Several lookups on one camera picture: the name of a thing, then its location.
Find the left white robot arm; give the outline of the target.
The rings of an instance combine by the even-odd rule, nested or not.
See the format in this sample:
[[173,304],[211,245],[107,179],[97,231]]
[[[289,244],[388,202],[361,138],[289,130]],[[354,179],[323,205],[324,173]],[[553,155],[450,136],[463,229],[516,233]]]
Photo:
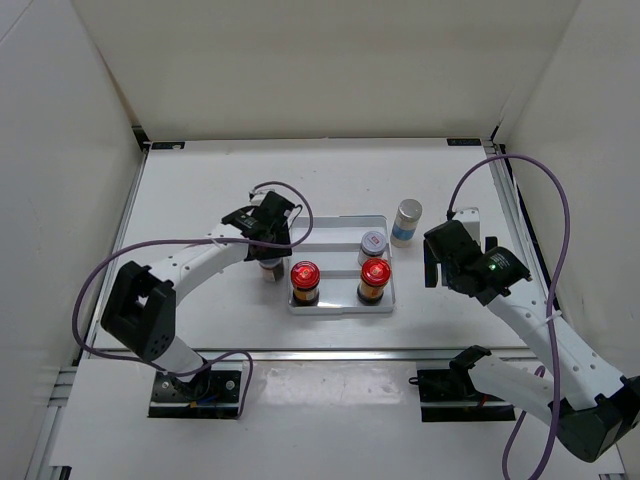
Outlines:
[[148,265],[129,261],[117,272],[101,327],[137,359],[173,375],[174,387],[188,400],[210,386],[204,358],[176,333],[182,300],[212,276],[240,262],[287,257],[289,216],[295,205],[275,191],[258,193],[251,203],[221,219],[200,243]]

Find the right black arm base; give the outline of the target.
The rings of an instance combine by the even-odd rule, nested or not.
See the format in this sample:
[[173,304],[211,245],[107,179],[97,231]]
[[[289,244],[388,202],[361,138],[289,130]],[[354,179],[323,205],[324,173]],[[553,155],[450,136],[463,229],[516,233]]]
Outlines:
[[489,349],[471,346],[454,357],[446,368],[420,368],[408,383],[418,389],[423,423],[510,422],[514,407],[499,397],[477,390],[470,370]]

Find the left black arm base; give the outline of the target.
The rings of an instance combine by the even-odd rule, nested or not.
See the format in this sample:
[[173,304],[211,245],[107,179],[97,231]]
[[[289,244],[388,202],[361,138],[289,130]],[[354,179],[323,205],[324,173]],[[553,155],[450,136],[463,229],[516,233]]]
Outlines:
[[243,365],[212,367],[185,383],[156,373],[147,416],[154,419],[236,419],[240,410]]

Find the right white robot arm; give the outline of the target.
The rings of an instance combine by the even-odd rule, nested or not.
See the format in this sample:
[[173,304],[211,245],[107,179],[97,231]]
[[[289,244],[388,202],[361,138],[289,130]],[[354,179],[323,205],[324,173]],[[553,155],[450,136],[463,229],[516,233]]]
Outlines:
[[548,312],[544,292],[510,250],[482,250],[462,222],[425,233],[425,283],[477,300],[501,319],[548,369],[549,380],[526,373],[472,346],[449,363],[449,387],[460,399],[486,394],[511,403],[550,427],[578,459],[593,463],[639,422],[639,380],[600,357],[566,323]]

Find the small silver-lid jar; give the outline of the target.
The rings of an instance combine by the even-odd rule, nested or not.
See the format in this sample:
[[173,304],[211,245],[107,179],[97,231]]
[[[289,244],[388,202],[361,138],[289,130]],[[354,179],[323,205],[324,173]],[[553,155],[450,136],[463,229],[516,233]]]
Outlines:
[[284,277],[284,261],[282,258],[261,260],[259,266],[262,278],[266,282],[275,283]]
[[358,263],[363,265],[374,258],[382,258],[387,248],[387,238],[380,231],[367,231],[361,238]]

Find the tall blue-label bottle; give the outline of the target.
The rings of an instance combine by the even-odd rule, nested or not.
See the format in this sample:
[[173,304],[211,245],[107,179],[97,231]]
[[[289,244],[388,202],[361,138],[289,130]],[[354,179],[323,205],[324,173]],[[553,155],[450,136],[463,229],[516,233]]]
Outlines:
[[410,244],[422,212],[422,205],[415,199],[404,199],[400,202],[390,236],[394,246],[403,248]]

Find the red-lid sauce jar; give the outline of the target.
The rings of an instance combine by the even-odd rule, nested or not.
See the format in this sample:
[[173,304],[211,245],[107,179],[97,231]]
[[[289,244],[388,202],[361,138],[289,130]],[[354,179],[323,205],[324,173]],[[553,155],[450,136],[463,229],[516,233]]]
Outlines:
[[297,262],[290,271],[292,298],[301,306],[315,304],[319,299],[320,269],[311,261]]
[[391,279],[391,266],[382,258],[371,258],[363,263],[360,272],[360,283],[357,288],[359,299],[365,304],[378,303]]

